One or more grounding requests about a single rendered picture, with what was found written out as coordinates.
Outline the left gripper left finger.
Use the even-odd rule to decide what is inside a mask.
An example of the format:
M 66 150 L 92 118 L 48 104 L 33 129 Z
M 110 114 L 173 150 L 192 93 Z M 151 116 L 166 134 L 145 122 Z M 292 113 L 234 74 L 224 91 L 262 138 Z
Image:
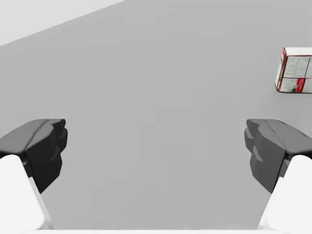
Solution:
M 64 119 L 35 119 L 0 137 L 0 230 L 53 229 L 41 194 L 61 172 Z

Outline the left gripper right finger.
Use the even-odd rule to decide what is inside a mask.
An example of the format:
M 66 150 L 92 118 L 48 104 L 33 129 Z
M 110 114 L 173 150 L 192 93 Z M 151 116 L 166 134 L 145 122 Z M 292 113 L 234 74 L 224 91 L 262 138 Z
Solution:
M 260 230 L 312 230 L 312 137 L 275 119 L 248 119 L 253 177 L 271 194 Z

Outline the red and white carton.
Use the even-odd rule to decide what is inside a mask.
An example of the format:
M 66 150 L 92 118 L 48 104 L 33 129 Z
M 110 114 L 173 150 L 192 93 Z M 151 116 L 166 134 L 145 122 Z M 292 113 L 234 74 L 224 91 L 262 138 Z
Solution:
M 312 47 L 284 47 L 275 79 L 280 93 L 312 94 Z

